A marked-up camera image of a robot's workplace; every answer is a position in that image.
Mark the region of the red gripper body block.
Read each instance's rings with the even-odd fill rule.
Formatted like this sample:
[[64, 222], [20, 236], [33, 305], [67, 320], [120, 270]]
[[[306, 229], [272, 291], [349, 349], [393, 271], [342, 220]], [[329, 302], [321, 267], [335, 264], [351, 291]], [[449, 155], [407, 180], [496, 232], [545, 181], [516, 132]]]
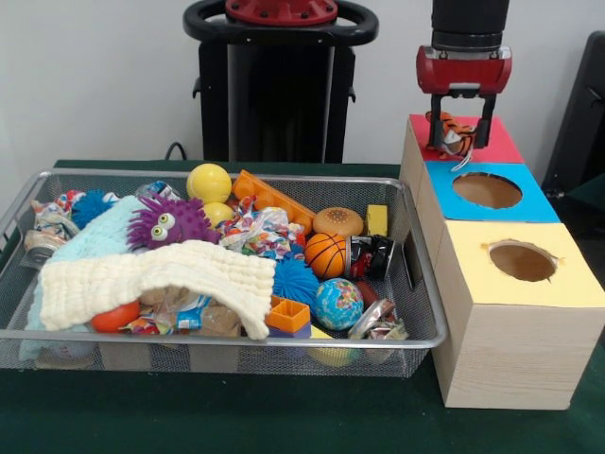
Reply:
[[422, 45], [416, 56], [418, 85], [429, 95], [498, 95], [509, 81], [511, 68], [511, 50], [505, 45], [487, 52], [445, 51]]

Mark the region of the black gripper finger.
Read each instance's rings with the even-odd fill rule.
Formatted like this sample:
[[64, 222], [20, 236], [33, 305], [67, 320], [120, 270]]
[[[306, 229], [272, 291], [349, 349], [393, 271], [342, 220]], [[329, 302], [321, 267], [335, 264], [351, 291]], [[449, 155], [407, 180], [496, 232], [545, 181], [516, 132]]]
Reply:
[[440, 148], [442, 144], [441, 100], [443, 95], [431, 96], [429, 146]]
[[495, 95], [485, 95], [482, 115], [478, 120], [478, 147], [485, 148], [489, 145], [490, 130], [495, 107]]

